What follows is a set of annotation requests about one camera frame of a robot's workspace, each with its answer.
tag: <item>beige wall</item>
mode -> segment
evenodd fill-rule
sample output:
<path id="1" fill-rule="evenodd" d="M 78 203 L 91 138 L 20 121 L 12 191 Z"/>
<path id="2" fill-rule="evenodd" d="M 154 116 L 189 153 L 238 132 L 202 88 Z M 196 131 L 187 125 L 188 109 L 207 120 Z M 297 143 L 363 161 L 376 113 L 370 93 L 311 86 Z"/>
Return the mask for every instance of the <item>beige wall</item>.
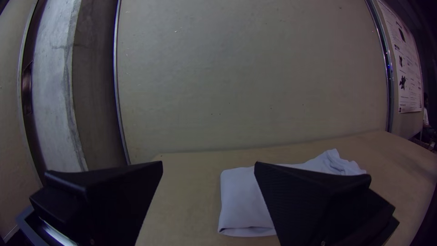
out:
<path id="1" fill-rule="evenodd" d="M 0 235 L 16 225 L 15 217 L 39 188 L 27 143 L 20 131 L 17 71 L 21 40 L 33 0 L 9 1 L 0 15 Z"/>
<path id="2" fill-rule="evenodd" d="M 131 161 L 384 130 L 381 52 L 364 0 L 123 0 Z"/>

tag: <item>black graphic on poster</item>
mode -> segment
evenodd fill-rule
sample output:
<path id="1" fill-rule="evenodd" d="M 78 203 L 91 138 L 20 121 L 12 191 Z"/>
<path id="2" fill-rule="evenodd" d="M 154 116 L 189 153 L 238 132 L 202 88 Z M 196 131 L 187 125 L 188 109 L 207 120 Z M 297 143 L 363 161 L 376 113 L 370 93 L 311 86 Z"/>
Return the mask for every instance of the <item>black graphic on poster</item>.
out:
<path id="1" fill-rule="evenodd" d="M 401 89 L 405 90 L 405 82 L 407 81 L 407 79 L 405 78 L 405 76 L 402 76 L 401 81 L 399 82 L 399 85 L 401 86 Z"/>
<path id="2" fill-rule="evenodd" d="M 401 30 L 400 28 L 398 28 L 398 29 L 399 29 L 399 32 L 400 32 L 400 34 L 401 34 L 402 41 L 405 42 L 404 33 L 402 32 L 402 30 Z"/>

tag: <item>white cloth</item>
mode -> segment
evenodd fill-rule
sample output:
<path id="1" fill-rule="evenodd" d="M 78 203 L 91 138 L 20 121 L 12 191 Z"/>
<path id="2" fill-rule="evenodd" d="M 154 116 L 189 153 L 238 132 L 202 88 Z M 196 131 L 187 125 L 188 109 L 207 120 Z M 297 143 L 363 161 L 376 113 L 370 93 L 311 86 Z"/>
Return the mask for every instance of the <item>white cloth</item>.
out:
<path id="1" fill-rule="evenodd" d="M 423 108 L 423 124 L 429 125 L 427 108 Z"/>
<path id="2" fill-rule="evenodd" d="M 337 175 L 366 173 L 355 161 L 341 159 L 336 149 L 325 151 L 303 164 L 279 165 Z M 223 171 L 220 188 L 222 210 L 218 219 L 219 233 L 242 237 L 276 235 L 253 166 Z"/>

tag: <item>wooden table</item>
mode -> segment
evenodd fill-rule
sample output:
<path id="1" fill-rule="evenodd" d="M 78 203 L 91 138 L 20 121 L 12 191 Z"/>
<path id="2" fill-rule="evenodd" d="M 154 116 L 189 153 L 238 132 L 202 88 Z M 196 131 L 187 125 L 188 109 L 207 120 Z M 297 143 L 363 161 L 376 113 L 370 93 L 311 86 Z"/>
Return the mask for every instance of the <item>wooden table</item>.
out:
<path id="1" fill-rule="evenodd" d="M 271 148 L 159 154 L 164 174 L 144 220 L 137 246 L 275 246 L 277 236 L 238 238 L 217 233 L 220 174 L 256 161 L 303 163 L 334 149 L 372 176 L 371 189 L 392 203 L 400 224 L 387 246 L 409 245 L 437 181 L 437 155 L 387 132 Z"/>

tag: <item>black triangular gripper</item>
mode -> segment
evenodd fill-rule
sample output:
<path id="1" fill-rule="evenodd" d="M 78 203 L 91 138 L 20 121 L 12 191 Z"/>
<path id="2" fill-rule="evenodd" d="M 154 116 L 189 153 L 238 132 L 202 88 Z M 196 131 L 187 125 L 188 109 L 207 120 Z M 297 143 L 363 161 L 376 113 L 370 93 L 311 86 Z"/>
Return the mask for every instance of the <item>black triangular gripper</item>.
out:
<path id="1" fill-rule="evenodd" d="M 329 245 L 343 236 L 329 228 L 330 222 L 371 183 L 368 174 L 340 176 L 261 162 L 254 174 L 281 246 Z"/>

